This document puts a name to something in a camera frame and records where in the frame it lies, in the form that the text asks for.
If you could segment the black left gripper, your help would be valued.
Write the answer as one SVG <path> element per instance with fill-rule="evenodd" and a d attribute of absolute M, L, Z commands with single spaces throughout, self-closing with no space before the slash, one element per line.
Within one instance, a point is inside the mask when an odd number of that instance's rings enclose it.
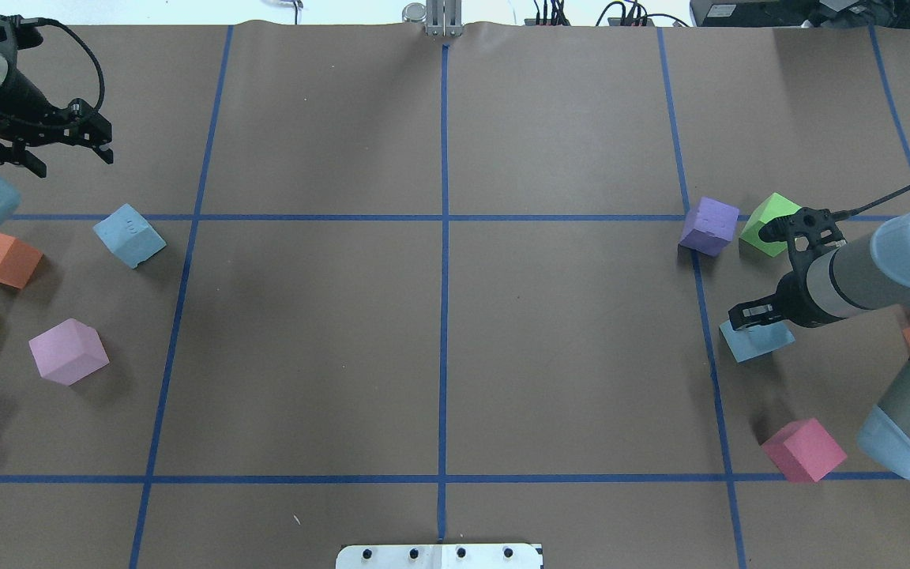
<path fill-rule="evenodd" d="M 115 162 L 112 125 L 99 109 L 82 98 L 56 107 L 26 80 L 0 88 L 0 139 L 22 141 L 33 147 L 54 143 L 82 145 L 105 164 Z M 22 143 L 0 142 L 0 165 L 23 167 L 46 178 L 47 165 Z"/>

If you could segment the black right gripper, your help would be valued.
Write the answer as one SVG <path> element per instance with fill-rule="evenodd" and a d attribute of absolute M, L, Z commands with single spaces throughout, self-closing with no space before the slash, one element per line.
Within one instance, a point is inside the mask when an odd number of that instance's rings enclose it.
<path fill-rule="evenodd" d="M 806 285 L 795 273 L 786 273 L 768 299 L 737 303 L 728 311 L 733 330 L 789 321 L 802 328 L 816 327 L 816 306 Z"/>

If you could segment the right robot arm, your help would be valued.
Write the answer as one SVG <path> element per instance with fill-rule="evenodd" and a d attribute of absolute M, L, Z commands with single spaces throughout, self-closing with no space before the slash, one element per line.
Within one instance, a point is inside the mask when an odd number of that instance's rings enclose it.
<path fill-rule="evenodd" d="M 910 324 L 910 213 L 871 233 L 845 239 L 845 210 L 801 208 L 774 217 L 759 236 L 785 242 L 791 269 L 773 294 L 738 303 L 728 313 L 738 331 L 791 322 L 815 329 L 893 310 Z M 867 457 L 910 481 L 910 353 L 857 433 Z"/>

